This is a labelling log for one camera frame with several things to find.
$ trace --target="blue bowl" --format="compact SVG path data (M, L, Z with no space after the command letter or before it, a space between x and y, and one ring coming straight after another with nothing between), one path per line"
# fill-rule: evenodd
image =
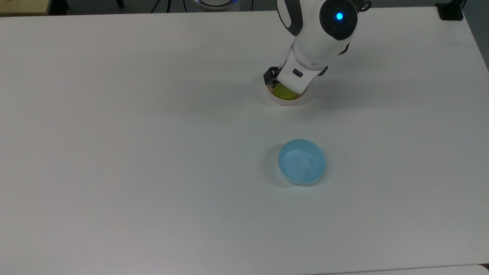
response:
M323 151L313 142L294 139L278 154L278 165L284 176L295 184L308 184L319 179L326 168Z

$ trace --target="white table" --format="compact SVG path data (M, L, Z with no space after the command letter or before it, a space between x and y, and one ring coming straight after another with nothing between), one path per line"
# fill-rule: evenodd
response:
M303 106L275 12L0 18L0 274L489 262L489 73L466 21L372 9ZM313 186L281 144L327 156Z

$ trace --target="tennis ball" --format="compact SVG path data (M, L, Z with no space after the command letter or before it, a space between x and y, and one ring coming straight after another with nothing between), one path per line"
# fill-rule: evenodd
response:
M291 89L284 86L284 84L279 83L272 89L272 94L283 100L294 100L297 98L298 94Z

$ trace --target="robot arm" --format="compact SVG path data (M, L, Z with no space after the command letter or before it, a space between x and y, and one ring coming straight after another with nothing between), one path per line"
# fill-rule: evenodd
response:
M363 2L353 1L357 5ZM324 73L327 62L346 49L360 8L352 0L277 0L277 10L295 40L283 68L271 67L264 79L267 85L281 82L302 94L317 75Z

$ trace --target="black cable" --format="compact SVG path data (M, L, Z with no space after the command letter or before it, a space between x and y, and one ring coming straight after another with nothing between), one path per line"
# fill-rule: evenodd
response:
M155 9L156 9L156 6L158 6L158 4L159 4L159 0L158 0L158 1L156 1L156 4L155 4L155 6L153 7L153 9L151 10L151 12L150 12L150 13L153 13L153 12L155 11Z

